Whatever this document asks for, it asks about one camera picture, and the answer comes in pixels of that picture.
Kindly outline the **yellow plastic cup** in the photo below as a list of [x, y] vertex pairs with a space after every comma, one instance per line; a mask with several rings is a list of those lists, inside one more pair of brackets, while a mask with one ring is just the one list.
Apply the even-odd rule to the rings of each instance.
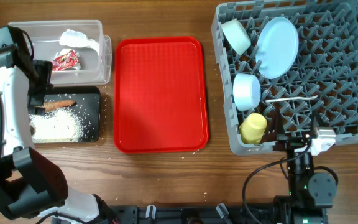
[[259, 144], [267, 127], [267, 120], [258, 113], [250, 114], [239, 126], [239, 134], [244, 144]]

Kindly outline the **white plastic spoon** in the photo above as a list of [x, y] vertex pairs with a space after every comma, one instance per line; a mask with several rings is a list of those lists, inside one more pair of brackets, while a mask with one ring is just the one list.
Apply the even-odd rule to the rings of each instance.
[[270, 100], [265, 100], [265, 102], [266, 103], [278, 103], [278, 102], [282, 102], [282, 101], [291, 101], [291, 100], [310, 101], [310, 100], [315, 100], [317, 98], [318, 98], [318, 95], [310, 96], [310, 97], [296, 96], [296, 97], [289, 97], [289, 98], [270, 99]]

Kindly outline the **red snack wrapper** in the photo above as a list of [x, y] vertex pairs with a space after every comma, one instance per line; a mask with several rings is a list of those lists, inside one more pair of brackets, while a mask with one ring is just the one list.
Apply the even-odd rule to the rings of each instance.
[[53, 71], [79, 70], [81, 68], [79, 53], [73, 49], [62, 49], [52, 61]]

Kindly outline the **small light blue bowl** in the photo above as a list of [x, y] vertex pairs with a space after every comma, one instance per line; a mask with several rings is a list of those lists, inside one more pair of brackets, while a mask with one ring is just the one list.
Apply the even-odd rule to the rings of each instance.
[[233, 83], [234, 104], [239, 111], [256, 108], [260, 103], [261, 87], [256, 76], [237, 74]]

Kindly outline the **white napkin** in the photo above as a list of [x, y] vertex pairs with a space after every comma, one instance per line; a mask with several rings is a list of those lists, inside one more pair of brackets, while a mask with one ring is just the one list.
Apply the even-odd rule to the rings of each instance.
[[73, 48], [90, 48], [99, 54], [99, 43], [89, 39], [84, 33], [67, 29], [59, 39], [59, 44]]

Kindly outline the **large light blue plate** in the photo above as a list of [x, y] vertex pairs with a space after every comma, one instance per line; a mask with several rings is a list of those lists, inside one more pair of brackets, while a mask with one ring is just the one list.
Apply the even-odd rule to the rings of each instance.
[[262, 29], [257, 41], [258, 70], [268, 79], [275, 79], [289, 71], [298, 55], [297, 29], [285, 17], [275, 17]]

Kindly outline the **green bowl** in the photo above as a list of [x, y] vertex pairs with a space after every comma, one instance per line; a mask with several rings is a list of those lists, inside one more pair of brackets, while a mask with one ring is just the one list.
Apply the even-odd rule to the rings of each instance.
[[250, 37], [237, 19], [223, 23], [222, 30], [230, 46], [237, 54], [242, 55], [251, 46]]

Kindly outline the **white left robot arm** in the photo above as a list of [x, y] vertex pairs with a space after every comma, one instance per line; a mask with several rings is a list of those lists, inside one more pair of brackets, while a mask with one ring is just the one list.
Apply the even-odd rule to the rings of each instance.
[[69, 187], [59, 166], [35, 149], [29, 116], [43, 112], [51, 74], [52, 63], [35, 59], [25, 31], [0, 28], [0, 212], [10, 220], [119, 223], [104, 200]]

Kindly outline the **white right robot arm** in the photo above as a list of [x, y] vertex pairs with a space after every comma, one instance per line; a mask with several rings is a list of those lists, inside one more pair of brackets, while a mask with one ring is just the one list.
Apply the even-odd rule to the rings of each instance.
[[310, 132], [294, 137], [285, 133], [283, 116], [277, 111], [262, 140], [274, 141], [273, 150], [287, 155], [289, 195], [274, 197], [269, 220], [272, 223], [327, 224], [327, 209], [333, 206], [339, 178], [328, 167], [316, 167], [313, 158], [335, 145], [333, 128], [314, 111]]

